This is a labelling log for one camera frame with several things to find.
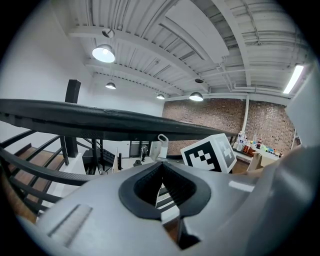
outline doorway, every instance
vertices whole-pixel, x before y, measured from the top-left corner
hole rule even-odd
[[[147,145],[148,146],[148,154],[150,155],[150,147],[151,141],[130,141],[130,150],[129,150],[129,157],[130,158],[139,158],[141,155],[141,148]]]

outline wooden floor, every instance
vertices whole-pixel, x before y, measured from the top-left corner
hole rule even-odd
[[[179,221],[178,219],[173,219],[172,221],[163,225],[165,231],[171,237],[171,239],[177,243],[178,241],[178,230],[179,230]]]
[[[248,162],[237,159],[234,167],[232,168],[232,173],[233,174],[245,173],[247,171],[248,167],[249,167]]]
[[[28,150],[23,152],[22,154],[19,155],[19,158],[21,159],[26,159],[33,151],[35,151],[36,148],[30,147]],[[37,166],[43,166],[45,162],[53,155],[52,152],[49,151],[41,151],[38,155],[36,155],[30,162],[37,165]],[[64,160],[63,156],[61,154],[57,155],[54,160],[48,165],[48,169],[51,170],[56,170],[61,162]],[[12,171],[15,166],[10,164],[9,170]],[[28,185],[29,182],[32,180],[34,175],[24,171],[24,170],[19,170],[19,172],[16,174],[15,178],[19,180],[20,182]],[[11,184],[7,180],[4,174],[1,176],[2,180],[2,185],[4,188],[4,192],[7,195],[8,201],[12,206],[12,209],[16,215],[25,217],[29,221],[35,223],[36,222],[36,215],[29,210],[29,208],[20,200],[20,198],[17,196],[16,192],[13,190]],[[43,178],[38,178],[35,184],[33,185],[33,188],[39,191],[44,191],[45,188],[47,188],[49,185],[49,181]],[[33,195],[28,195],[28,199],[38,202],[39,198],[33,196]]]

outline black stair railing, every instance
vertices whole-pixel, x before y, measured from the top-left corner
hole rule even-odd
[[[152,142],[158,141],[159,134],[165,134],[170,141],[182,141],[201,140],[207,136],[220,133],[225,133],[227,136],[236,135],[202,125],[130,111],[101,109],[74,103],[44,100],[0,99],[0,121],[16,127],[30,129],[0,143],[0,167],[16,194],[35,214],[39,214],[39,211],[45,211],[47,207],[40,202],[31,201],[27,198],[27,195],[35,196],[40,201],[44,200],[50,203],[56,203],[61,199],[58,196],[33,188],[38,178],[66,185],[81,186],[99,177],[98,175],[74,174],[47,168],[61,152],[63,155],[61,164],[69,164],[65,136],[83,138],[89,142],[92,147],[80,142],[77,144],[93,151],[95,166],[97,166],[98,155],[102,163],[103,161],[113,163],[115,159],[114,154],[103,148],[103,140]],[[6,150],[6,147],[35,132],[56,134],[57,136],[38,147],[26,160]],[[61,147],[53,153],[43,166],[29,162],[58,139],[60,139]],[[9,164],[15,166],[12,171],[9,170]],[[15,177],[19,170],[34,175],[34,179],[28,184],[24,184]],[[165,190],[160,191],[160,194],[167,193]]]

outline black rubber grip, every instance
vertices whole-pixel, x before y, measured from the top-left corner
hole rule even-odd
[[[139,218],[161,220],[162,211],[155,206],[162,183],[180,209],[181,218],[200,213],[211,197],[204,180],[170,163],[157,162],[121,184],[120,201]]]

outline bottle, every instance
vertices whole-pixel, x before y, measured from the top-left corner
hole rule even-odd
[[[250,144],[249,144],[248,141],[246,141],[246,142],[245,142],[245,145],[244,145],[244,148],[243,148],[243,152],[244,152],[244,153],[248,153],[249,147],[250,147]]]
[[[236,147],[236,150],[237,151],[242,151],[243,145],[244,144],[243,144],[242,140],[240,140],[238,146]]]
[[[258,139],[258,143],[256,144],[256,148],[259,150],[261,147],[261,139]]]
[[[239,142],[236,141],[236,142],[233,144],[233,147],[232,147],[232,148],[236,150],[236,149],[238,148],[238,145],[239,145]]]
[[[253,142],[253,144],[257,143],[257,135],[256,134],[253,135],[252,142]]]
[[[241,140],[241,138],[242,138],[242,132],[240,131],[239,133],[238,133],[238,138],[236,139],[236,142],[240,142],[240,140]]]

